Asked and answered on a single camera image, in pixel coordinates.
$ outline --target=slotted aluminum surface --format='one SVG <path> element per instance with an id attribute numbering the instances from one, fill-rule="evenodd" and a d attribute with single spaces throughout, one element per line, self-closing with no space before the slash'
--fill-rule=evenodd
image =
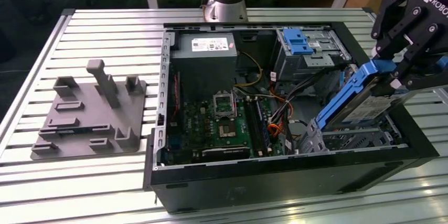
<path id="1" fill-rule="evenodd" d="M 57 76 L 93 82 L 88 59 L 105 61 L 115 80 L 137 74 L 149 85 L 143 135 L 157 104 L 163 23 L 203 22 L 196 9 L 77 10 L 63 16 L 15 101 L 0 143 L 0 223 L 433 223 L 448 216 L 448 106 L 432 91 L 407 108 L 440 158 L 365 192 L 169 215 L 143 192 L 144 149 L 133 155 L 35 162 L 31 145 L 55 97 Z M 251 9 L 251 22 L 344 22 L 367 54 L 372 19 L 361 9 Z"/>

